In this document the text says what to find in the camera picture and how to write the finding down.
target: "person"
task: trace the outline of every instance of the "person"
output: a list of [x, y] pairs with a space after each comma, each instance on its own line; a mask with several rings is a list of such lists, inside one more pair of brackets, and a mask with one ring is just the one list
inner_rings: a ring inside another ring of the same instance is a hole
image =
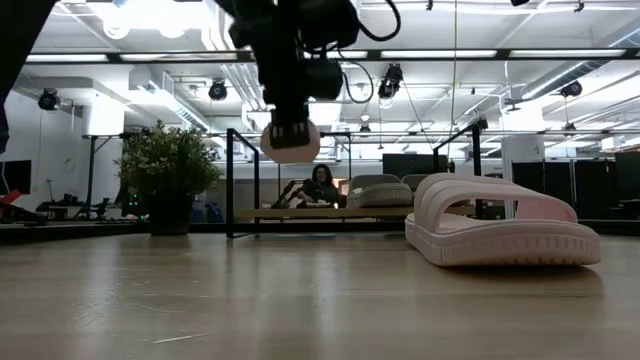
[[303, 185], [298, 198], [306, 202], [318, 202], [318, 200], [324, 200], [330, 204], [339, 202], [340, 193], [333, 185], [333, 175], [327, 165], [320, 164], [313, 168], [311, 182], [312, 184]]

